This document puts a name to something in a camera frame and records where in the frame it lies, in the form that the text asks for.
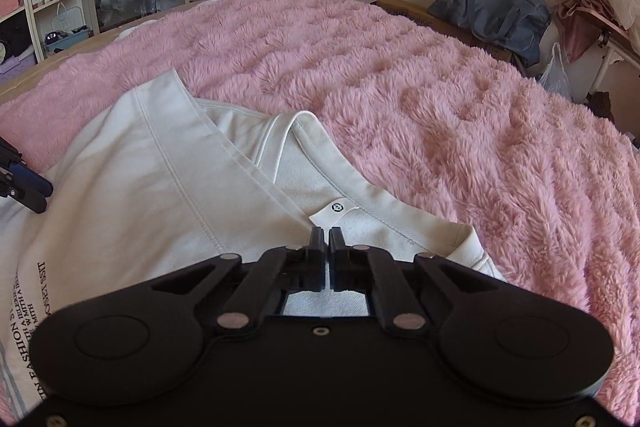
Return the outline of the white printed sweatshirt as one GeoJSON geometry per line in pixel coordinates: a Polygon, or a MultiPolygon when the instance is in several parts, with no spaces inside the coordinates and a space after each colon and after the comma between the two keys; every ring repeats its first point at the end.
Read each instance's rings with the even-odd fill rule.
{"type": "Polygon", "coordinates": [[[471,225],[369,183],[314,114],[199,100],[175,72],[90,121],[49,179],[44,213],[1,204],[1,388],[18,418],[46,395],[28,355],[46,317],[211,257],[255,261],[339,227],[399,260],[427,253],[498,275],[471,225]]]}

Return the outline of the pile of clothes on table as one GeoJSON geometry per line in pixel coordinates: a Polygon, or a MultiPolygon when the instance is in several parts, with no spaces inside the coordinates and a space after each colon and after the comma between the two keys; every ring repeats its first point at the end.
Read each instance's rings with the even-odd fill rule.
{"type": "Polygon", "coordinates": [[[629,38],[631,49],[639,52],[639,0],[560,0],[554,6],[555,23],[570,64],[577,62],[600,35],[597,28],[580,18],[579,9],[595,12],[605,23],[618,28],[629,38]]]}

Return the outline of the beige mattress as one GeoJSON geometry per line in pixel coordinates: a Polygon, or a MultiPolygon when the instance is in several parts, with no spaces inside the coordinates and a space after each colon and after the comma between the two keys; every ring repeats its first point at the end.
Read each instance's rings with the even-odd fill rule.
{"type": "Polygon", "coordinates": [[[160,20],[161,18],[164,18],[166,15],[171,13],[181,13],[189,11],[199,4],[202,4],[202,2],[192,1],[187,4],[179,5],[176,8],[170,9],[166,12],[157,12],[152,15],[142,17],[140,18],[140,20],[134,20],[133,22],[126,23],[125,25],[116,27],[115,29],[101,32],[99,35],[81,41],[81,43],[75,44],[67,50],[49,56],[42,62],[38,63],[36,66],[29,69],[27,72],[24,72],[24,74],[21,74],[6,83],[2,83],[0,103],[6,104],[9,101],[14,100],[14,98],[18,98],[23,93],[34,89],[45,75],[49,74],[49,72],[52,72],[52,70],[57,69],[58,66],[64,63],[70,57],[74,57],[78,54],[87,54],[102,50],[113,41],[116,41],[118,35],[125,29],[147,22],[148,20],[160,20]]]}

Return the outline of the pink fluffy blanket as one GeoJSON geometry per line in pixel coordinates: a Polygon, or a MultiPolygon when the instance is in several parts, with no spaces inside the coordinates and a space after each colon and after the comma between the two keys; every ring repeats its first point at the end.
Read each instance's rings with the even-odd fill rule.
{"type": "Polygon", "coordinates": [[[601,401],[638,419],[639,155],[614,124],[374,5],[209,0],[38,68],[6,96],[1,132],[46,170],[168,69],[197,98],[310,110],[370,182],[473,225],[510,282],[591,312],[616,350],[601,401]]]}

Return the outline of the white folded cloth on bed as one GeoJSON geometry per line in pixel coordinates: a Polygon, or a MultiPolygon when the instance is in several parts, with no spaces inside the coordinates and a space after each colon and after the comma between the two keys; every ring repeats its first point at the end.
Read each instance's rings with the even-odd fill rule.
{"type": "Polygon", "coordinates": [[[148,20],[147,22],[141,23],[139,25],[136,25],[134,27],[125,29],[124,31],[122,31],[118,37],[116,38],[116,40],[122,40],[125,39],[126,37],[130,36],[133,32],[135,32],[136,30],[140,29],[142,26],[145,26],[147,24],[153,23],[154,20],[148,20]]]}

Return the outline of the low wooden bench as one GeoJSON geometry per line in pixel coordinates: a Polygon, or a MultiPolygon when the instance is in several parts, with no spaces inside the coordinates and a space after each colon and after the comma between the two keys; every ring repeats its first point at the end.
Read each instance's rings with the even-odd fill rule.
{"type": "Polygon", "coordinates": [[[437,17],[434,17],[427,12],[427,9],[421,5],[404,0],[375,0],[372,4],[392,15],[408,18],[408,20],[412,20],[413,23],[416,23],[419,26],[428,27],[445,36],[456,38],[467,46],[483,49],[496,60],[509,63],[522,75],[526,74],[522,62],[511,51],[500,48],[500,46],[496,46],[495,44],[486,43],[474,37],[467,30],[439,20],[437,17]]]}

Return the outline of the white plastic bag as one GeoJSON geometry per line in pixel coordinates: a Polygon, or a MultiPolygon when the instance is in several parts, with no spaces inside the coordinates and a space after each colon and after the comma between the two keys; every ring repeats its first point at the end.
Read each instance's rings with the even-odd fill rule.
{"type": "Polygon", "coordinates": [[[558,42],[553,43],[550,60],[546,69],[537,77],[537,82],[547,92],[573,101],[570,80],[564,67],[562,46],[558,42]]]}

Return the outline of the dark blue duffel bag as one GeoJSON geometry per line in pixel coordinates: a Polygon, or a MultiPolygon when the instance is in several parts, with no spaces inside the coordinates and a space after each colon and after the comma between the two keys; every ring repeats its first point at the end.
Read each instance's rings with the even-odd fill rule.
{"type": "Polygon", "coordinates": [[[539,63],[540,42],[552,21],[546,0],[435,0],[427,12],[512,52],[527,67],[539,63]]]}

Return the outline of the white side table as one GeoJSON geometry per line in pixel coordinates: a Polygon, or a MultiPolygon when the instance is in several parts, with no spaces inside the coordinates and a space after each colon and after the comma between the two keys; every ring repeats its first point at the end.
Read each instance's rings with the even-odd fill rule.
{"type": "Polygon", "coordinates": [[[597,44],[603,50],[600,66],[588,91],[589,95],[593,95],[600,90],[608,69],[615,62],[626,62],[639,70],[639,54],[632,48],[626,32],[616,24],[590,9],[579,9],[578,12],[582,20],[597,29],[597,44]]]}

